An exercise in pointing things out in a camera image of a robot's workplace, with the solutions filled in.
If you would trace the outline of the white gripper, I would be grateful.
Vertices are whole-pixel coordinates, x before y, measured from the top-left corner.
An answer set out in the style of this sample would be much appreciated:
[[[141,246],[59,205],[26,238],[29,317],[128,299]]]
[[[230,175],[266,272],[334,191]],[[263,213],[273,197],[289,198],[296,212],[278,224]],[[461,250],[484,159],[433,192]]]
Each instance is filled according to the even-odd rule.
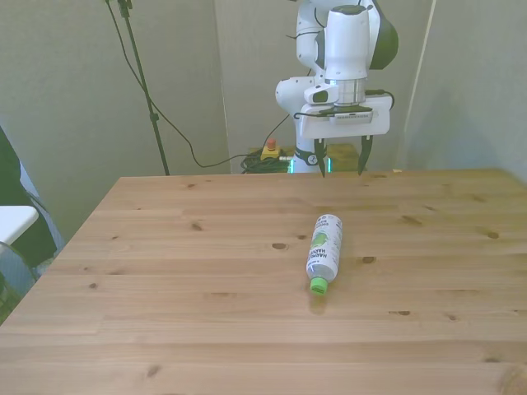
[[[326,175],[325,139],[361,137],[357,173],[366,169],[373,136],[384,135],[390,127],[391,95],[368,95],[366,101],[352,106],[304,105],[296,113],[297,131],[305,139],[315,139],[315,157],[320,173]]]

